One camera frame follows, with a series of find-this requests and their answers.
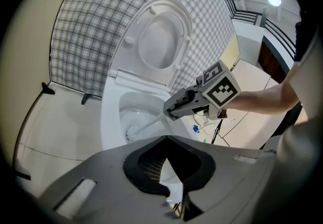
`white toilet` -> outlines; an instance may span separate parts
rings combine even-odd
[[[191,31],[190,15],[178,0],[150,0],[130,21],[114,52],[102,96],[104,150],[132,142],[125,135],[129,127],[144,125],[163,111],[188,51]],[[140,134],[142,139],[179,135],[198,140],[185,117],[174,122],[167,118]],[[174,171],[162,170],[160,183],[172,180],[174,187],[176,178]]]

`checkered wall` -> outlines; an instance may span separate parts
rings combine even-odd
[[[102,96],[115,47],[149,0],[64,0],[51,39],[53,81]],[[180,0],[193,20],[190,48],[171,93],[195,82],[234,34],[224,0]]]

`toilet lid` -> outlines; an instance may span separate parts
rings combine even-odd
[[[120,38],[108,75],[125,71],[169,91],[183,65],[191,32],[192,19],[178,0],[150,0]]]

